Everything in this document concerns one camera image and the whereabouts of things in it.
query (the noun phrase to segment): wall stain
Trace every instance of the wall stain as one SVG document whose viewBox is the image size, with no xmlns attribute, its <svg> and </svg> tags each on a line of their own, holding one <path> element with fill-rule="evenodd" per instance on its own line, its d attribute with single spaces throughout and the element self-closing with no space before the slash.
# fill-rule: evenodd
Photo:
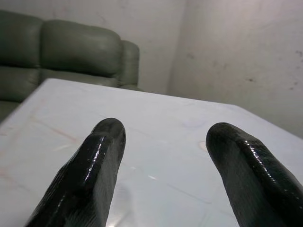
<svg viewBox="0 0 303 227">
<path fill-rule="evenodd" d="M 303 52 L 302 51 L 296 51 L 295 53 L 298 54 L 300 56 L 300 58 L 303 57 Z"/>
<path fill-rule="evenodd" d="M 56 13 L 56 10 L 54 10 L 54 9 L 52 10 L 52 16 L 53 16 L 54 19 L 57 18 L 57 13 Z"/>
<path fill-rule="evenodd" d="M 213 67 L 214 67 L 214 68 L 218 68 L 218 69 L 220 69 L 220 70 L 221 70 L 221 69 L 225 70 L 225 69 L 227 69 L 228 64 L 225 63 L 224 65 L 221 65 L 220 63 L 218 63 L 217 60 L 214 60 L 214 61 L 213 61 Z"/>
<path fill-rule="evenodd" d="M 120 8 L 122 8 L 122 9 L 127 8 L 128 3 L 129 3 L 129 0 L 119 0 L 119 6 L 120 6 Z"/>
<path fill-rule="evenodd" d="M 189 58 L 189 59 L 192 59 L 192 60 L 196 58 L 195 55 L 193 55 L 192 53 L 188 53 L 186 55 L 186 57 Z"/>
<path fill-rule="evenodd" d="M 63 11 L 64 13 L 69 13 L 71 10 L 70 10 L 67 6 L 63 6 L 62 11 Z"/>
<path fill-rule="evenodd" d="M 260 1 L 258 4 L 258 10 L 261 11 L 263 9 L 263 1 Z"/>
<path fill-rule="evenodd" d="M 254 82 L 254 83 L 256 83 L 256 80 L 254 79 L 254 78 L 248 78 L 248 79 L 246 79 L 247 81 L 249 81 L 249 82 Z"/>
<path fill-rule="evenodd" d="M 107 22 L 106 19 L 99 12 L 96 12 L 96 15 L 99 18 L 101 25 L 105 25 Z"/>
<path fill-rule="evenodd" d="M 298 85 L 298 82 L 297 81 L 294 82 L 294 86 L 297 86 L 297 85 Z"/>
</svg>

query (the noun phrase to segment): green leather sofa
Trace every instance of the green leather sofa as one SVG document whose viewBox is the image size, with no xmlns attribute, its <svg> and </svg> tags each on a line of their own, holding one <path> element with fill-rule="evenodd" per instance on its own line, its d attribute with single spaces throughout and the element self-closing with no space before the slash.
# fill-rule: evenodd
<svg viewBox="0 0 303 227">
<path fill-rule="evenodd" d="M 139 90 L 138 68 L 113 31 L 0 10 L 0 122 L 47 78 Z"/>
</svg>

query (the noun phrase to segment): sofa armrest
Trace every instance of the sofa armrest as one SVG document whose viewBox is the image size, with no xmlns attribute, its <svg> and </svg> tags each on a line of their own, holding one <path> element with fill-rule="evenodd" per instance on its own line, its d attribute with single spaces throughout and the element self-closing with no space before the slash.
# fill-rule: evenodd
<svg viewBox="0 0 303 227">
<path fill-rule="evenodd" d="M 127 84 L 120 86 L 119 88 L 127 89 L 127 90 L 133 90 L 133 91 L 143 91 L 142 89 L 138 88 L 135 84 Z"/>
<path fill-rule="evenodd" d="M 122 66 L 118 73 L 118 84 L 120 86 L 128 84 L 138 84 L 139 77 L 139 47 L 129 41 L 122 41 L 123 56 Z"/>
</svg>

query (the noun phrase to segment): leather sofa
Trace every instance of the leather sofa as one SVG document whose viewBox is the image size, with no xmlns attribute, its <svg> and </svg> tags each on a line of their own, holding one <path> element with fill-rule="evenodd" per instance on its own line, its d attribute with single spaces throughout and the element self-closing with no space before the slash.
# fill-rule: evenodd
<svg viewBox="0 0 303 227">
<path fill-rule="evenodd" d="M 47 78 L 139 90 L 138 68 L 113 31 L 0 10 L 0 122 Z"/>
</svg>

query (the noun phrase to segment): white table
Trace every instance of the white table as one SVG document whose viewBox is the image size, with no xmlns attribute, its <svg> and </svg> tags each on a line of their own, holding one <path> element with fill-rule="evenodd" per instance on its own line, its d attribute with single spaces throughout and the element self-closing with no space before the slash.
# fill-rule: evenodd
<svg viewBox="0 0 303 227">
<path fill-rule="evenodd" d="M 126 128 L 108 227 L 235 227 L 205 147 L 234 124 L 259 138 L 303 183 L 303 140 L 233 105 L 49 79 L 0 128 L 0 226 L 24 225 L 92 128 Z"/>
</svg>

